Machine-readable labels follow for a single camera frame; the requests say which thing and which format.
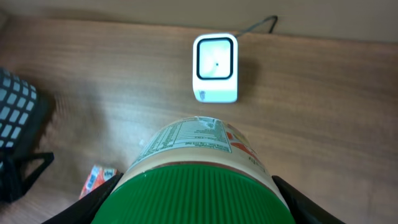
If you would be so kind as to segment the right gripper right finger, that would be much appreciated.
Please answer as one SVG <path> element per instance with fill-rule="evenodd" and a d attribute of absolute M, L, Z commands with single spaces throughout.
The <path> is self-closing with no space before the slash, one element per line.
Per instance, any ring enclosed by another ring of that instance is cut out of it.
<path fill-rule="evenodd" d="M 301 224 L 345 224 L 279 176 L 273 175 L 273 181 L 287 203 L 296 223 Z"/>

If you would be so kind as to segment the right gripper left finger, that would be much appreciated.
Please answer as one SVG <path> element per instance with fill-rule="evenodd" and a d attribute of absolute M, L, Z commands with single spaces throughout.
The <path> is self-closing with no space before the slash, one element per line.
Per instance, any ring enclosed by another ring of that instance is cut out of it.
<path fill-rule="evenodd" d="M 116 174 L 73 205 L 42 224 L 90 224 L 103 202 L 123 176 Z"/>

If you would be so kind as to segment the small red orange box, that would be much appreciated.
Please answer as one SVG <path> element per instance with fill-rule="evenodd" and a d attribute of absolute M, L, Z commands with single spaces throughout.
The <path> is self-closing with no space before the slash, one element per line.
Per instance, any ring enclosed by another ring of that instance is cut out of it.
<path fill-rule="evenodd" d="M 120 174 L 117 169 L 94 165 L 83 185 L 79 199 L 82 199 L 117 174 Z"/>

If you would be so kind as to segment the green lid jar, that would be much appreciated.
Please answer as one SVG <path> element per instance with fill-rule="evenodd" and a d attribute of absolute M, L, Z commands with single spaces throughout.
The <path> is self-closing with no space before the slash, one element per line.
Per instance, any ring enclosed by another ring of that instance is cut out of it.
<path fill-rule="evenodd" d="M 232 125 L 211 117 L 156 133 L 94 223 L 293 223 L 281 192 Z"/>

